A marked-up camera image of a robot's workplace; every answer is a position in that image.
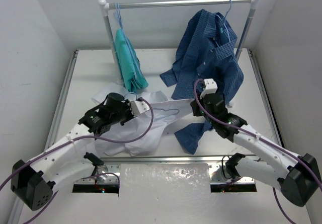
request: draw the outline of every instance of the white cloth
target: white cloth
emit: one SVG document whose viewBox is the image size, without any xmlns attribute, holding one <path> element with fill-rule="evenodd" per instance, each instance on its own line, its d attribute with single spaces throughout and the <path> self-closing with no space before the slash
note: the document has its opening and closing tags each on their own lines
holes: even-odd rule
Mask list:
<svg viewBox="0 0 322 224">
<path fill-rule="evenodd" d="M 110 92 L 116 92 L 123 96 L 126 95 L 125 98 L 130 101 L 135 100 L 136 97 L 133 94 L 128 94 L 128 91 L 124 87 L 112 83 L 93 96 L 92 100 L 99 104 L 104 101 Z M 104 157 L 106 155 L 113 156 L 123 151 L 128 151 L 132 156 L 151 152 L 157 148 L 165 127 L 192 113 L 190 103 L 193 99 L 172 100 L 171 98 L 166 97 L 161 91 L 153 93 L 144 92 L 138 94 L 138 97 L 143 97 L 154 109 L 154 120 L 150 131 L 143 138 L 132 143 L 123 144 L 106 142 L 99 139 L 96 140 L 95 148 L 99 157 Z M 150 121 L 151 113 L 148 111 L 126 122 L 124 126 L 121 126 L 121 124 L 113 125 L 110 131 L 102 134 L 102 137 L 114 140 L 134 139 L 145 132 Z"/>
</svg>

